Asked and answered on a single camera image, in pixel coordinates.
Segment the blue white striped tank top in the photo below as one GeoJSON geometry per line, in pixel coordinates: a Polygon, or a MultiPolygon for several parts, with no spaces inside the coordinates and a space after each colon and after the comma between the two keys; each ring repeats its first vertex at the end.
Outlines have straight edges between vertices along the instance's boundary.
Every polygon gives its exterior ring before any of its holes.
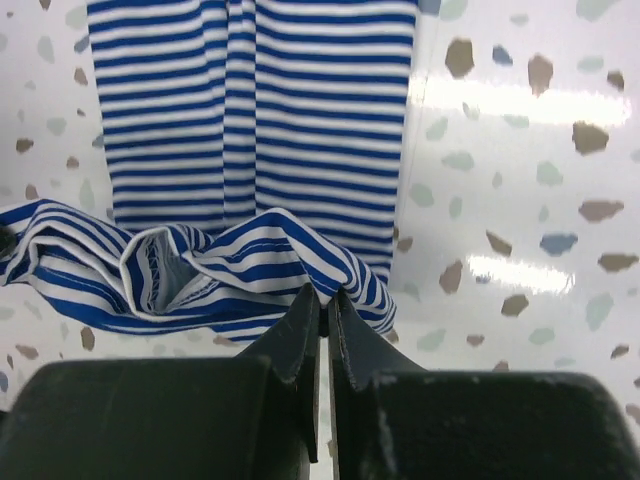
{"type": "Polygon", "coordinates": [[[117,333],[251,341],[304,287],[385,333],[414,1],[91,1],[112,221],[4,209],[5,285],[117,333]]]}

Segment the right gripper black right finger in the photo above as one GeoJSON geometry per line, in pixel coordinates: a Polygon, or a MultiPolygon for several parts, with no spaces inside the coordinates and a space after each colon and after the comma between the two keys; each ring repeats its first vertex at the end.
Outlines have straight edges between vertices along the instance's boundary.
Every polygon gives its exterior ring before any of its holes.
{"type": "Polygon", "coordinates": [[[345,293],[326,314],[338,479],[635,479],[639,452],[595,378],[425,369],[345,293]]]}

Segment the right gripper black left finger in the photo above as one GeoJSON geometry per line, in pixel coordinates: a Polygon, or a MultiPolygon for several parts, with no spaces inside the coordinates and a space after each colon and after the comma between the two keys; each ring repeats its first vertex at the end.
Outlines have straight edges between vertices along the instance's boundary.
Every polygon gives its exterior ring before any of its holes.
{"type": "Polygon", "coordinates": [[[306,479],[318,459],[319,300],[233,357],[63,361],[1,418],[5,479],[306,479]]]}

